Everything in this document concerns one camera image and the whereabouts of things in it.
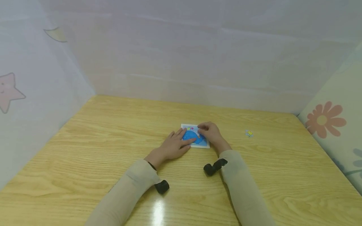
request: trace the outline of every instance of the long sleeve shirt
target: long sleeve shirt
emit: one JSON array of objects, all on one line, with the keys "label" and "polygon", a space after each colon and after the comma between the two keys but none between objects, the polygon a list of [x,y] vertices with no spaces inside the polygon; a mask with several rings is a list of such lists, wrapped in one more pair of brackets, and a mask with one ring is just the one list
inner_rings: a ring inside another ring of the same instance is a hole
[{"label": "long sleeve shirt", "polygon": [[[221,168],[236,215],[243,226],[275,226],[260,191],[241,155],[228,150],[220,154],[228,163]],[[147,189],[161,180],[145,160],[136,161],[104,196],[85,226],[122,226]]]}]

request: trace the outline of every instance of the pink star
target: pink star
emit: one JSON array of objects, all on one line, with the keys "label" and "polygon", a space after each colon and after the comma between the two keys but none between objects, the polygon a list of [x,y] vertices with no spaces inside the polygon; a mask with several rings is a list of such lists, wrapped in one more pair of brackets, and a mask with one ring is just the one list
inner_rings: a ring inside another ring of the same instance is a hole
[{"label": "pink star", "polygon": [[15,88],[14,73],[0,76],[0,109],[4,114],[9,110],[10,101],[24,98],[25,95]]}]

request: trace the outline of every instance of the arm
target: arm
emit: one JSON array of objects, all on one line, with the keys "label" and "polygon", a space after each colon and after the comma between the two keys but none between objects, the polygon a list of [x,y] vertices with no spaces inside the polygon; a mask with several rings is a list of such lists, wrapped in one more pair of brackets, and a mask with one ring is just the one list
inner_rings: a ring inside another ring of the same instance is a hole
[{"label": "arm", "polygon": [[191,148],[189,144],[195,139],[182,141],[185,132],[185,129],[179,129],[170,133],[159,148],[136,161],[96,206],[85,226],[123,225],[143,193],[161,181],[156,172],[160,165],[165,160],[184,155]]},{"label": "arm", "polygon": [[241,155],[231,150],[218,127],[211,122],[201,123],[199,133],[216,148],[219,158],[227,164],[221,168],[228,186],[236,215],[243,226],[275,226],[261,193]]},{"label": "arm", "polygon": [[123,225],[143,193],[159,182],[148,162],[136,161],[97,205],[85,226]]}]

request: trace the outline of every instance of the blue whale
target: blue whale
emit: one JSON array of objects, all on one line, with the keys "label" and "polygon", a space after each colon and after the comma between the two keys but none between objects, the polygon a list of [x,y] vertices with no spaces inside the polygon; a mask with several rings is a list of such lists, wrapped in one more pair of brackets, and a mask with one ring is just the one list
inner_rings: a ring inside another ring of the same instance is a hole
[{"label": "blue whale", "polygon": [[188,140],[188,139],[192,139],[192,138],[196,138],[196,141],[194,142],[195,144],[199,144],[205,139],[205,137],[203,135],[200,134],[200,137],[198,137],[195,132],[193,132],[191,130],[187,130],[183,137],[183,140]]}]

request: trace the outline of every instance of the finger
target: finger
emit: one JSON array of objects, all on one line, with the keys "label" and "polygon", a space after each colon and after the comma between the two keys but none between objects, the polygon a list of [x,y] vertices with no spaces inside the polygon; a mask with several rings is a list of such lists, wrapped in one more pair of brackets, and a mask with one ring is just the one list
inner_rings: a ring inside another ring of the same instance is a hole
[{"label": "finger", "polygon": [[198,128],[200,129],[205,129],[205,128],[209,128],[210,126],[212,125],[212,122],[208,121],[208,122],[205,122],[205,123],[200,123],[198,124]]},{"label": "finger", "polygon": [[204,130],[204,129],[199,129],[197,132],[200,133],[201,135],[203,135],[204,137],[207,134],[207,130]]},{"label": "finger", "polygon": [[172,131],[167,138],[171,138],[175,134],[175,131]]},{"label": "finger", "polygon": [[188,150],[190,150],[191,146],[187,145],[179,150],[180,156],[183,156]]},{"label": "finger", "polygon": [[184,137],[186,131],[187,131],[187,129],[184,128],[184,129],[181,131],[181,133],[177,136],[177,138],[181,140],[181,139]]},{"label": "finger", "polygon": [[193,142],[196,141],[196,138],[192,138],[192,139],[188,139],[188,140],[183,140],[181,142],[181,146],[185,146],[185,145],[189,145],[189,144],[192,144]]},{"label": "finger", "polygon": [[177,135],[179,135],[182,132],[182,128],[180,128],[174,135],[173,137],[176,137]]}]

